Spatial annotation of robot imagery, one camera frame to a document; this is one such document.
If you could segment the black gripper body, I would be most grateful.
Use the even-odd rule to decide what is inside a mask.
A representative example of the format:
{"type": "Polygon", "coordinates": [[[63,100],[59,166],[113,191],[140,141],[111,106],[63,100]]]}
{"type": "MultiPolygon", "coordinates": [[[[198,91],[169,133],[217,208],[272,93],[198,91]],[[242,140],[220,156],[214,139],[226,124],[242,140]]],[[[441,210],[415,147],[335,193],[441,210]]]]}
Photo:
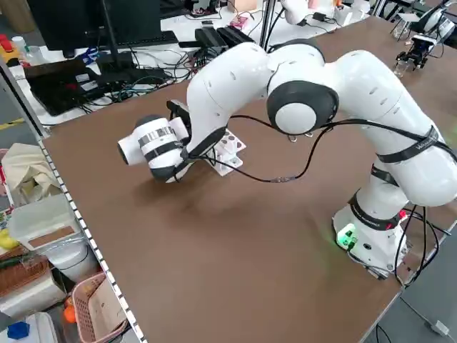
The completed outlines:
{"type": "Polygon", "coordinates": [[[436,45],[436,39],[422,34],[416,34],[411,38],[412,54],[430,54],[436,45]]]}

